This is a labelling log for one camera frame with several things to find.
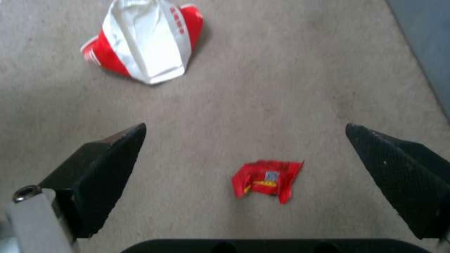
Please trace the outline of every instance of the floor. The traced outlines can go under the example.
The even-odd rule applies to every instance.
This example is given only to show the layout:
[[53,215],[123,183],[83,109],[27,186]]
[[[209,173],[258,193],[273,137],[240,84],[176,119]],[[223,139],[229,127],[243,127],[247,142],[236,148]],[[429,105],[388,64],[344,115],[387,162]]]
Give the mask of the floor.
[[[188,71],[156,87],[79,53],[109,2],[1,1],[0,203],[81,144],[145,122],[122,198],[80,241],[84,253],[155,238],[394,238],[434,249],[344,133],[354,122],[450,158],[448,122],[383,0],[194,1],[206,24]],[[269,158],[306,161],[291,201],[235,199],[231,176]]]

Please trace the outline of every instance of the black plastic part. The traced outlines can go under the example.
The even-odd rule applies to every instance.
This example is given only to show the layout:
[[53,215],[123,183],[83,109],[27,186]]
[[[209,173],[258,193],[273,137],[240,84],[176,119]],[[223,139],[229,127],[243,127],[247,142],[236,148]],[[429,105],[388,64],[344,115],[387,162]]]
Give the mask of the black plastic part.
[[122,253],[427,253],[390,239],[150,240]]
[[440,238],[450,225],[450,163],[422,144],[348,124],[366,169],[418,238]]
[[86,143],[39,184],[55,190],[75,237],[89,238],[103,227],[133,171],[145,134],[141,123]]

